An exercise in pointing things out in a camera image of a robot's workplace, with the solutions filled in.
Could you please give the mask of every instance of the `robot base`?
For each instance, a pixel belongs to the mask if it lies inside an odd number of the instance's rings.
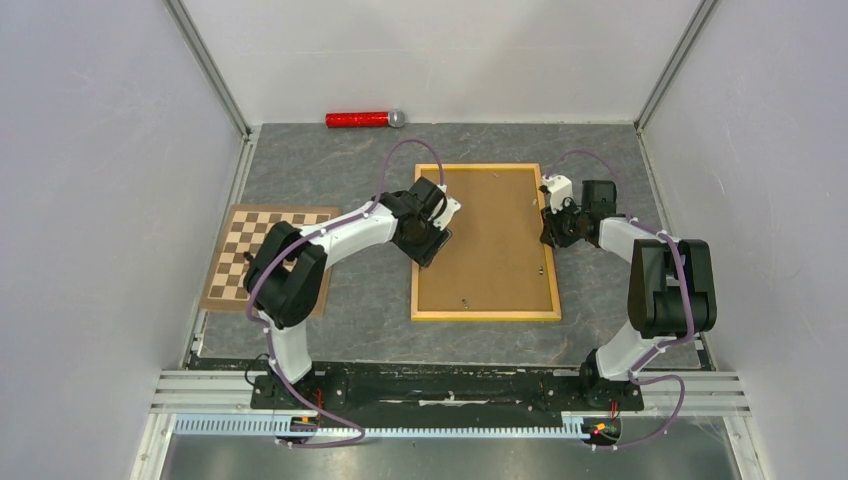
[[[613,401],[620,411],[644,409],[639,387],[590,380],[550,367],[315,362],[296,388],[369,428],[561,426],[564,411],[606,414]],[[303,407],[272,374],[256,378],[251,408]]]

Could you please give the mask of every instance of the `red cylinder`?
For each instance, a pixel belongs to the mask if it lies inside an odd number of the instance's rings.
[[[329,128],[401,127],[406,117],[400,110],[390,112],[328,113],[324,122]]]

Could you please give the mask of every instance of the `wooden board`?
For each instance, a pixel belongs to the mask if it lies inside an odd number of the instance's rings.
[[[210,312],[243,311],[247,303],[247,290],[242,288],[242,279],[247,272],[244,252],[253,255],[259,251],[265,234],[278,222],[289,222],[295,227],[315,225],[339,216],[335,207],[285,207],[280,205],[233,205],[227,222],[218,239],[218,246],[209,266],[206,285],[200,308]],[[284,261],[289,270],[295,262]],[[327,304],[327,288],[330,270],[324,272],[318,303],[312,315],[323,315]]]
[[[560,320],[553,251],[539,241],[545,201],[539,165],[444,168],[448,194],[462,209],[430,267],[412,265],[412,319]],[[417,165],[420,176],[438,182],[438,166]]]

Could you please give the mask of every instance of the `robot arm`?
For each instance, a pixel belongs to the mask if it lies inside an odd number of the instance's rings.
[[[547,177],[542,183],[542,191],[550,195],[550,206],[541,211],[543,243],[555,248],[567,247],[583,239],[631,264],[629,321],[609,343],[593,350],[581,368],[589,389],[599,385],[609,389],[617,382],[626,383],[631,369],[651,349],[686,335],[682,292],[671,248],[676,247],[684,259],[695,331],[713,327],[715,287],[706,242],[672,238],[676,245],[670,246],[617,215],[617,191],[611,181],[584,181],[582,205],[572,199],[571,181],[567,178]]]
[[[419,178],[408,191],[384,193],[340,218],[303,230],[280,222],[268,232],[255,258],[245,254],[250,266],[244,287],[252,292],[268,265],[286,247],[320,232],[286,257],[296,261],[292,270],[278,266],[256,298],[259,316],[269,323],[274,350],[280,352],[277,361],[290,382],[297,382],[312,368],[304,320],[318,301],[324,271],[360,250],[388,242],[422,267],[429,266],[450,239],[447,226],[460,209],[459,202],[448,197],[446,190],[444,185]]]

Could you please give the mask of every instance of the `black mount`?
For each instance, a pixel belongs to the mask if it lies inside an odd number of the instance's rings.
[[[644,410],[638,387],[593,384],[584,371],[316,361],[295,388],[313,403],[321,398],[324,409],[368,428],[556,427],[562,426],[561,412],[606,415],[612,401],[619,402],[621,411]],[[468,403],[440,403],[449,399]],[[256,377],[250,406],[303,408],[274,374]],[[320,423],[335,425],[328,419]]]
[[[245,259],[249,264],[244,275],[245,290],[252,292],[262,272],[274,258],[299,238],[300,229],[289,225],[288,222],[280,222],[271,227],[256,253],[256,258],[245,252]],[[265,311],[274,320],[277,328],[299,324],[318,303],[324,266],[327,264],[324,247],[306,242],[286,257],[288,261],[295,259],[297,263],[291,272],[282,265],[277,266],[256,297],[256,307]]]
[[[580,365],[581,399],[592,409],[601,410],[609,410],[612,402],[618,402],[619,408],[622,405],[631,407],[634,403],[642,405],[642,390],[638,385],[627,380],[607,380],[600,376],[597,353],[597,348],[589,352],[586,361]]]
[[[695,332],[708,331],[716,321],[710,247],[703,240],[680,240],[677,248],[683,260]],[[636,240],[630,266],[627,315],[642,338],[686,335],[683,296],[678,285],[669,285],[669,278],[680,281],[671,247],[659,240]]]
[[[540,187],[547,194],[547,187]],[[539,240],[553,248],[564,248],[581,238],[598,246],[601,220],[616,216],[615,183],[609,180],[584,180],[582,205],[570,198],[553,213],[551,207],[542,209],[542,236]]]
[[[384,193],[380,203],[398,219],[392,243],[418,265],[429,267],[451,237],[449,229],[440,230],[430,221],[447,208],[445,192],[430,180],[419,177],[408,191]]]

